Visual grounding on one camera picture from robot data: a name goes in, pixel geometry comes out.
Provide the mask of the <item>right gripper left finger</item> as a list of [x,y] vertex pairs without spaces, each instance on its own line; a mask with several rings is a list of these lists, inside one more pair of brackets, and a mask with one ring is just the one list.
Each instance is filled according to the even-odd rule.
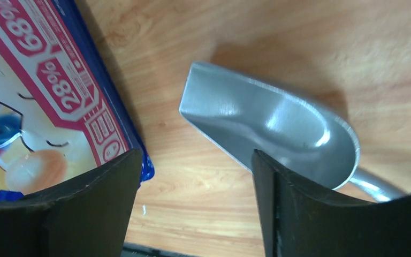
[[141,154],[110,162],[17,201],[0,202],[0,256],[120,256]]

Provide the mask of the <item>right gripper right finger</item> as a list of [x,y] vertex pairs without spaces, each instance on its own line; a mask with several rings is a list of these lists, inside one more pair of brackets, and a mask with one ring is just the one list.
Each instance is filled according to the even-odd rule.
[[411,256],[411,194],[374,203],[326,188],[261,150],[251,164],[265,256]]

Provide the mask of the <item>colourful pet food bag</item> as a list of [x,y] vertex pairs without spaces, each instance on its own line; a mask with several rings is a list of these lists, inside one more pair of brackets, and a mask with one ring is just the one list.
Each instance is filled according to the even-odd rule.
[[0,1],[0,202],[130,150],[155,169],[75,1]]

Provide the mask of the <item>silver metal scoop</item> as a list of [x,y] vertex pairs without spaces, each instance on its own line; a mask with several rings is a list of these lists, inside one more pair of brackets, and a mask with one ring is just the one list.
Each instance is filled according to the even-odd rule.
[[246,169],[258,149],[332,190],[352,183],[378,202],[405,196],[359,166],[360,141],[346,118],[282,84],[193,62],[179,113]]

